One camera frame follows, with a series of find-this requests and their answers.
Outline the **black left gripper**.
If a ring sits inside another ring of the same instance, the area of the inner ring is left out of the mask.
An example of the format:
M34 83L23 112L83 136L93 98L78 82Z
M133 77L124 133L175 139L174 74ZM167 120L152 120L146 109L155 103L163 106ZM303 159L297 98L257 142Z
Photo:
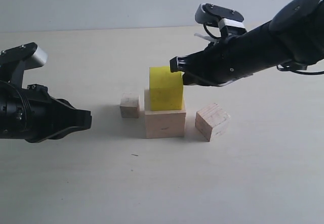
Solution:
M91 111L51 97L46 86L1 81L1 139L40 143L90 128Z

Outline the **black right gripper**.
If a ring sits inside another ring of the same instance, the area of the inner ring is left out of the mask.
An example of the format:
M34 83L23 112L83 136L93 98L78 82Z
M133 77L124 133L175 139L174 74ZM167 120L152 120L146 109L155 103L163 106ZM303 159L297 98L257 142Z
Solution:
M272 35L248 33L193 54L175 56L170 60L170 71L184 72L185 86L223 87L271 68L267 57L272 45Z

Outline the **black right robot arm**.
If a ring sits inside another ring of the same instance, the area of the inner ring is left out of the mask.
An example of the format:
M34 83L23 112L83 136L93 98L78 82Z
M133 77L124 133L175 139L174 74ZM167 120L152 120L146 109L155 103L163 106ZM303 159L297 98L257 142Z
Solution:
M195 20L220 35L209 34L202 51L170 60L184 85L222 87L272 67L308 75L323 59L323 0L293 0L252 30L238 11L211 3L199 5Z

